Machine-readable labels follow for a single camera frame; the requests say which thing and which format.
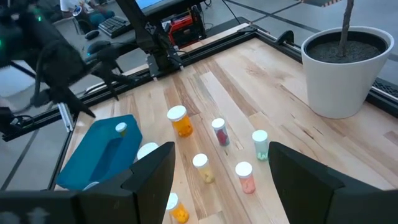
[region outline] wooden tabletop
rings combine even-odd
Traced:
[[[190,212],[188,223],[288,223],[272,181],[268,162],[256,159],[251,134],[266,130],[279,141],[340,172],[380,189],[398,188],[398,122],[365,103],[346,119],[317,116],[307,106],[302,65],[257,39],[252,39],[183,71],[137,87],[91,109],[105,119],[133,114],[142,143],[176,143],[172,191]],[[166,114],[184,105],[193,134],[180,138]],[[230,145],[221,147],[211,127],[224,118]],[[69,145],[71,156],[94,119],[81,113]],[[216,181],[205,184],[192,166],[205,153]],[[241,190],[234,167],[253,165],[257,190]],[[176,223],[165,214],[164,223]]]

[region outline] white planter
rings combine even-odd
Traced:
[[[362,62],[338,64],[314,60],[304,49],[315,38],[341,32],[341,28],[324,30],[304,41],[302,60],[307,80],[308,104],[314,112],[327,118],[347,118],[359,111],[394,46],[394,38],[383,30],[360,26],[350,27],[349,30],[374,34],[384,39],[388,47],[377,57]]]

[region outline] pill bottle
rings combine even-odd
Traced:
[[[193,166],[198,169],[200,176],[206,184],[214,182],[215,178],[213,172],[211,171],[209,160],[206,155],[204,155],[203,153],[195,155],[195,157],[192,159],[192,163]]]
[[[172,122],[173,127],[180,137],[188,137],[192,134],[193,128],[187,115],[187,109],[182,106],[174,106],[167,112],[167,118]]]
[[[124,137],[127,131],[127,124],[125,122],[119,123],[116,125],[115,130],[120,134],[120,136]]]
[[[248,162],[240,162],[236,165],[235,172],[239,177],[243,192],[252,194],[256,190],[252,165]]]
[[[176,193],[170,193],[169,200],[167,201],[166,211],[173,216],[179,223],[186,223],[189,220],[189,213],[178,200]]]
[[[229,144],[229,137],[226,132],[225,120],[223,118],[214,119],[211,126],[216,133],[220,146],[227,146]]]
[[[154,142],[149,142],[145,145],[143,145],[141,148],[139,148],[137,152],[137,159],[140,160],[144,158],[144,156],[148,155],[151,153],[153,150],[157,149],[159,146],[154,143]]]
[[[264,130],[257,130],[253,132],[252,138],[257,159],[260,161],[268,160],[268,134]]]

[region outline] gray floor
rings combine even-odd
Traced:
[[[294,0],[226,0],[236,16],[242,16],[271,32],[281,35],[286,30],[292,30],[295,41],[301,44],[308,36],[318,30],[338,27],[342,23],[345,2],[321,8],[307,4],[298,4]],[[398,39],[398,1],[391,0],[361,0],[355,2],[352,25],[373,26],[384,29]],[[107,6],[117,15],[124,16],[117,4]],[[213,0],[213,5],[205,10],[205,22],[217,24],[232,19],[221,0]],[[77,35],[72,21],[57,24],[59,31],[82,54],[87,42]],[[380,77],[398,84],[398,47],[393,50],[392,60],[386,63]],[[145,54],[141,50],[132,51],[118,59],[121,68],[128,70],[145,62]],[[95,77],[88,76],[73,85],[71,89],[76,94],[88,86],[98,83]],[[0,99],[1,103],[9,103],[15,108],[24,106],[32,88],[10,98]],[[30,115],[39,114],[49,106],[35,108]],[[10,142],[0,140],[0,186],[2,190],[40,190],[47,188],[61,146],[67,136],[61,121],[48,125],[33,133],[26,134]]]

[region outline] blue bin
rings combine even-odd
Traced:
[[[123,138],[115,130],[121,122],[127,124]],[[141,141],[133,115],[96,121],[58,175],[57,184],[69,190],[83,190],[92,182],[109,179],[129,168]]]

